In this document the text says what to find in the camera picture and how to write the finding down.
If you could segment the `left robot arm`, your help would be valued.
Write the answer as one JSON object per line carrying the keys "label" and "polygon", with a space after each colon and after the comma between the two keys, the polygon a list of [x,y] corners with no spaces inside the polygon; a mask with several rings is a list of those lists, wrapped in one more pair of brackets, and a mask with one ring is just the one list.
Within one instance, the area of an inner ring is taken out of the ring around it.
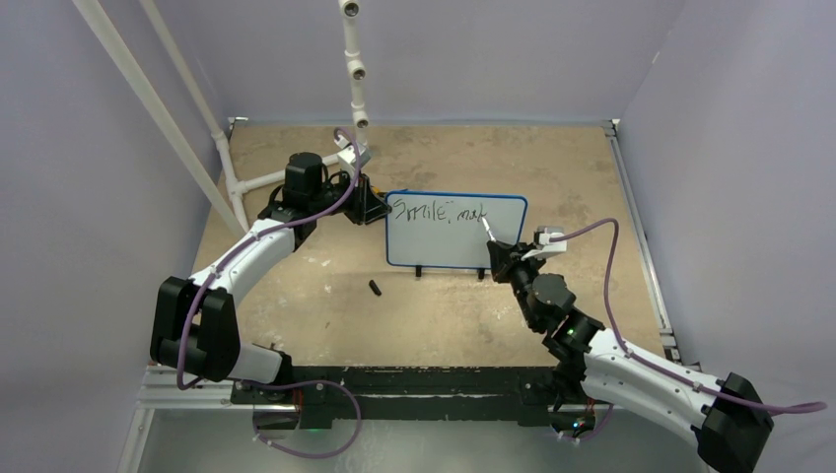
{"label": "left robot arm", "polygon": [[244,342],[237,308],[274,266],[303,245],[319,219],[343,214],[361,226],[389,213],[362,171],[370,158],[369,151],[348,146],[337,155],[340,171],[329,173],[318,154],[292,155],[284,183],[272,190],[242,239],[190,277],[171,276],[162,283],[151,360],[175,369],[179,376],[254,383],[271,403],[288,399],[294,389],[291,357]]}

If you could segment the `white whiteboard marker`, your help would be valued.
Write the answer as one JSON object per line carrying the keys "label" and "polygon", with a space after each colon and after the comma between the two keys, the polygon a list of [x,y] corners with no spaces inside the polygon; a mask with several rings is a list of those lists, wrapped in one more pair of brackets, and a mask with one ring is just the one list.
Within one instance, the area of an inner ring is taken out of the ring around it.
{"label": "white whiteboard marker", "polygon": [[486,233],[486,235],[487,235],[487,237],[488,237],[488,240],[489,240],[489,241],[492,241],[492,242],[496,242],[496,241],[497,241],[497,239],[495,238],[495,235],[494,235],[494,233],[492,232],[492,228],[491,228],[491,226],[490,226],[490,224],[489,224],[488,220],[487,220],[485,217],[482,217],[482,218],[480,218],[480,222],[482,223],[482,226],[483,226],[483,228],[484,228],[484,230],[485,230],[485,233]]}

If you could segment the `blue framed whiteboard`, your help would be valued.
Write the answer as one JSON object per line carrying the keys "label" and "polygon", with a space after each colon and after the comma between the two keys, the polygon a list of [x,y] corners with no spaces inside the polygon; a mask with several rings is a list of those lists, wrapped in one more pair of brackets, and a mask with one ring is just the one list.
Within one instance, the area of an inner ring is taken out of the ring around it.
{"label": "blue framed whiteboard", "polygon": [[495,238],[520,240],[528,201],[515,194],[396,190],[385,199],[385,260],[391,266],[488,268],[485,217]]}

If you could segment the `black marker cap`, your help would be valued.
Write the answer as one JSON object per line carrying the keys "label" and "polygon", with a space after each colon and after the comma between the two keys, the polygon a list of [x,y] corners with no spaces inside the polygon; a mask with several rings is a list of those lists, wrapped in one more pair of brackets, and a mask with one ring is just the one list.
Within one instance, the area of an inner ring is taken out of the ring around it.
{"label": "black marker cap", "polygon": [[374,293],[377,297],[380,297],[380,296],[383,294],[383,293],[382,293],[382,290],[380,289],[380,287],[378,286],[378,284],[376,283],[376,281],[375,281],[375,280],[370,280],[370,281],[369,281],[369,287],[370,287],[371,291],[372,291],[372,292],[373,292],[373,293]]}

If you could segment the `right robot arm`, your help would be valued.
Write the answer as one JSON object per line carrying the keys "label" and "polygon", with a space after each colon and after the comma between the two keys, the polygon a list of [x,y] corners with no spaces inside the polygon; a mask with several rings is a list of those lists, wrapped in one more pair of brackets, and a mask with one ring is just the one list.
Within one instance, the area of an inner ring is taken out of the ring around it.
{"label": "right robot arm", "polygon": [[717,472],[755,469],[774,428],[745,377],[692,371],[631,343],[583,313],[559,274],[541,273],[529,244],[488,241],[492,279],[511,286],[526,325],[558,365],[556,393],[620,406],[686,440]]}

